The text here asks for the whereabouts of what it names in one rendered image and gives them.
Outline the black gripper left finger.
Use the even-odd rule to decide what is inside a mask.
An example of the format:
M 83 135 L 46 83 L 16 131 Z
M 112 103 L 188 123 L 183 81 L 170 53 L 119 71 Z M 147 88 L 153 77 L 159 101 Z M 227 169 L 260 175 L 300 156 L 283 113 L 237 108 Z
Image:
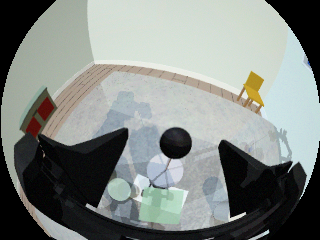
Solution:
M 77 191 L 92 207 L 99 207 L 99 201 L 107 188 L 109 177 L 116 168 L 125 144 L 129 139 L 128 128 L 108 132 L 95 139 L 76 145 L 65 145 L 37 135 L 45 155 L 64 169 Z

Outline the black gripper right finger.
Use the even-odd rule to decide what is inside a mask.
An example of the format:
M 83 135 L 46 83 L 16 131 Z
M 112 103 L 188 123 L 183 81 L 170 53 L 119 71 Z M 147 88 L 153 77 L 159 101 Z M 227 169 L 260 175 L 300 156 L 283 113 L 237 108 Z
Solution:
M 219 144 L 221 169 L 227 184 L 229 217 L 245 212 L 245 208 L 255 203 L 277 177 L 284 175 L 292 167 L 292 160 L 279 165 L 265 165 L 253 159 L 243 149 L 235 147 L 227 140 Z

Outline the pale green tall block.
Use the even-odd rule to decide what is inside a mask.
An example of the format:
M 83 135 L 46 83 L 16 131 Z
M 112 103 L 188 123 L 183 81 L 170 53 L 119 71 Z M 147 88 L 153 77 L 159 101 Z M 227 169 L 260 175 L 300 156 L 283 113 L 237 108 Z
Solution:
M 151 223 L 179 224 L 184 191 L 145 187 L 139 220 Z

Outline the glass french press with black handle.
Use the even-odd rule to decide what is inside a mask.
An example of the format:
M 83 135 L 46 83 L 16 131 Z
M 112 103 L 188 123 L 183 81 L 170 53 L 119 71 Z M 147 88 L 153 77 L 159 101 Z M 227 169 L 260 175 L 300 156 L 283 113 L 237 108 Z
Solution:
M 179 183 L 181 176 L 184 175 L 180 159 L 191 151 L 191 140 L 191 135 L 180 127 L 171 127 L 161 133 L 159 147 L 163 153 L 153 157 L 147 167 L 153 188 L 168 189 Z

